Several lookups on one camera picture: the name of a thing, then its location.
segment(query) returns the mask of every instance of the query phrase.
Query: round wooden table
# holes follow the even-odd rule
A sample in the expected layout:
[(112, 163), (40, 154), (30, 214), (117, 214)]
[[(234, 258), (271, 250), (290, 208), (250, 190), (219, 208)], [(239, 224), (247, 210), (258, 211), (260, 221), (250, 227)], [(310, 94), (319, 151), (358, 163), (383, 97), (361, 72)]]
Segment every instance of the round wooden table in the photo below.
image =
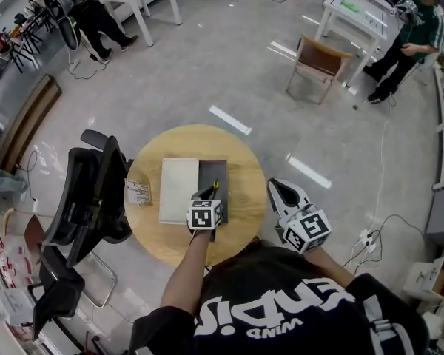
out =
[(266, 181), (257, 158), (235, 135), (207, 125), (180, 126), (153, 138), (138, 154), (128, 179), (149, 178), (152, 206), (125, 201), (133, 234), (151, 254), (177, 266), (191, 240), (185, 225), (159, 223), (161, 164), (163, 158), (227, 160), (229, 178), (229, 223), (217, 227), (209, 244), (206, 264), (213, 266), (238, 254), (258, 232), (266, 208)]

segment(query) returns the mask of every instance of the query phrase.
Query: black t-shirt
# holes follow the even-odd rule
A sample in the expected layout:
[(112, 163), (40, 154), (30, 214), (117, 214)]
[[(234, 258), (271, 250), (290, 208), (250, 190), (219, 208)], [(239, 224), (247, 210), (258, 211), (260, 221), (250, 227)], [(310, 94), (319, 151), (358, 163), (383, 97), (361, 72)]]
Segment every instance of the black t-shirt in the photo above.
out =
[[(160, 354), (375, 354), (363, 301), (377, 296), (383, 319), (401, 324), (414, 354), (426, 349), (423, 319), (368, 274), (344, 290), (285, 248), (257, 248), (205, 277), (197, 319), (167, 306), (138, 319), (130, 350)], [(399, 339), (385, 354), (407, 354)]]

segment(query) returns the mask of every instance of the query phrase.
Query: black sneaker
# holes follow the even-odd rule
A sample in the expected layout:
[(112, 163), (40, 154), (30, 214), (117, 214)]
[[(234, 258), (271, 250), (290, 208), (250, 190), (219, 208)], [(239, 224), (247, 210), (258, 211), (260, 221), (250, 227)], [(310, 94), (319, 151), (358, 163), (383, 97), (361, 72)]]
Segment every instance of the black sneaker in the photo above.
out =
[(381, 103), (383, 100), (386, 100), (388, 95), (383, 95), (378, 93), (377, 91), (373, 92), (371, 95), (368, 96), (367, 101), (370, 104), (378, 104)]
[(109, 50), (109, 55), (107, 55), (105, 58), (102, 58), (102, 63), (107, 64), (110, 62), (110, 59), (112, 58), (113, 49)]
[(138, 40), (138, 36), (137, 35), (134, 35), (133, 37), (130, 37), (128, 45), (121, 47), (121, 51), (122, 52), (126, 52), (133, 44), (136, 43), (137, 40)]
[(371, 70), (371, 66), (365, 66), (363, 68), (363, 71), (365, 74), (367, 74), (368, 76), (370, 76), (371, 78), (373, 78), (377, 83), (380, 83), (380, 81), (382, 80), (382, 76), (377, 75), (376, 73), (374, 73)]

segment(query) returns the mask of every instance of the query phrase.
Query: wooden chair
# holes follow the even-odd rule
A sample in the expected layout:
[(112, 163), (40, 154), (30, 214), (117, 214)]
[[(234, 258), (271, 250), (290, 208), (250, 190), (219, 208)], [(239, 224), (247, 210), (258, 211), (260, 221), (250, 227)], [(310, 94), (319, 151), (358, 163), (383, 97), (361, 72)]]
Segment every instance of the wooden chair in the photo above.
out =
[(289, 86), (295, 73), (301, 74), (302, 71), (305, 71), (311, 76), (322, 80), (323, 83), (330, 81), (330, 85), (318, 103), (321, 104), (331, 90), (332, 84), (345, 68), (347, 59), (351, 57), (352, 54), (332, 49), (303, 35), (297, 47), (296, 65), (293, 67), (293, 72), (289, 77), (286, 91), (289, 91)]

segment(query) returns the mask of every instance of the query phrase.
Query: small card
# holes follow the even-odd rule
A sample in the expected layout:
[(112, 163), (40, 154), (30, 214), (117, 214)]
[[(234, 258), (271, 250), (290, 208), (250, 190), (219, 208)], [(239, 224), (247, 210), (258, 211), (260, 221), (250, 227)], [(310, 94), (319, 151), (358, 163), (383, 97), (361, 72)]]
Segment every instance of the small card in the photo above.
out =
[(149, 183), (125, 179), (127, 201), (135, 205), (153, 205)]

